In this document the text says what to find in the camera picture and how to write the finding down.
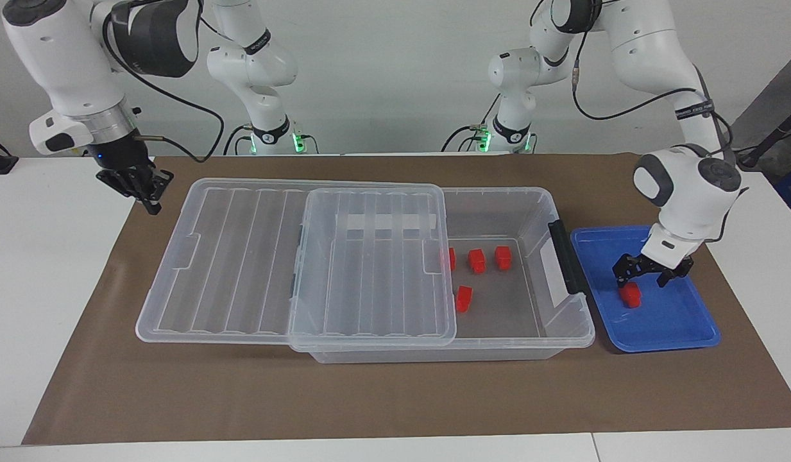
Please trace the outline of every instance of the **blue plastic tray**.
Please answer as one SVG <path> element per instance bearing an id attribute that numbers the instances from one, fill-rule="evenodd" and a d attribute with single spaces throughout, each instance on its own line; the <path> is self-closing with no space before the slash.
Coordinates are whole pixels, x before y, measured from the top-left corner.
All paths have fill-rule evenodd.
<path id="1" fill-rule="evenodd" d="M 675 278 L 663 289 L 657 274 L 634 278 L 641 307 L 629 308 L 621 300 L 612 266 L 624 253 L 639 255 L 647 237 L 648 226 L 572 231 L 572 245 L 612 343 L 627 353 L 720 344 L 720 330 L 688 277 Z"/>

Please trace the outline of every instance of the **black handle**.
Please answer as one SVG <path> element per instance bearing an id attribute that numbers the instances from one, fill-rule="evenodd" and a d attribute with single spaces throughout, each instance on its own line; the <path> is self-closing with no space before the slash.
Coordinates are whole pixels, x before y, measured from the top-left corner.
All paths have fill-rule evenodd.
<path id="1" fill-rule="evenodd" d="M 566 232 L 563 220 L 553 221 L 549 223 L 549 227 L 554 251 L 557 254 L 557 263 L 563 273 L 563 282 L 566 283 L 567 292 L 572 294 L 588 293 L 589 284 L 586 281 L 586 276 L 583 275 L 583 269 L 580 261 L 577 260 L 575 249 L 572 248 L 572 243 L 569 241 L 569 233 Z"/>

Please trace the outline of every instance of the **red object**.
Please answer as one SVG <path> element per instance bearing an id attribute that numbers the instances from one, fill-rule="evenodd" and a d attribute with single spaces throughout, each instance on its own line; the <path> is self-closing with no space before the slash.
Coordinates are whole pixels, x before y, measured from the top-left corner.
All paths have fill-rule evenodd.
<path id="1" fill-rule="evenodd" d="M 501 271 L 509 271 L 512 268 L 512 251 L 508 246 L 496 246 L 495 263 Z"/>
<path id="2" fill-rule="evenodd" d="M 455 311 L 466 313 L 469 311 L 469 304 L 472 303 L 472 287 L 459 286 L 457 296 L 455 296 Z"/>
<path id="3" fill-rule="evenodd" d="M 476 275 L 486 272 L 486 257 L 480 248 L 469 251 L 469 267 Z"/>
<path id="4" fill-rule="evenodd" d="M 625 302 L 626 306 L 630 308 L 637 308 L 641 306 L 641 289 L 636 282 L 627 282 L 626 286 L 618 289 L 621 299 Z"/>

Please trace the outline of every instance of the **white table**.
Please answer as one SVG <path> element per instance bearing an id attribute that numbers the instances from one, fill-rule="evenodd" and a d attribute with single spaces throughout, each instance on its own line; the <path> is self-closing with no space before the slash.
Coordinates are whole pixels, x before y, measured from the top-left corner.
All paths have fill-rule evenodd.
<path id="1" fill-rule="evenodd" d="M 14 447 L 132 206 L 95 172 L 89 158 L 23 158 L 0 176 L 0 460 L 791 461 L 791 429 Z M 752 190 L 710 248 L 791 387 L 791 212 L 744 176 Z"/>

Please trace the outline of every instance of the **brown table surface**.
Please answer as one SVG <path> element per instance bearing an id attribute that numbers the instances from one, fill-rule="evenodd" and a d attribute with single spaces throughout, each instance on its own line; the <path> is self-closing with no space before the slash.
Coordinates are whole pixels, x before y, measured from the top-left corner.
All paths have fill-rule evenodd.
<path id="1" fill-rule="evenodd" d="M 134 334 L 193 181 L 305 178 L 538 186 L 567 228 L 647 225 L 634 155 L 159 158 L 164 210 L 136 205 L 25 444 L 375 438 L 791 427 L 791 392 L 707 249 L 692 280 L 720 327 L 715 348 L 618 354 L 597 340 L 553 359 L 321 365 L 287 347 L 145 344 Z"/>

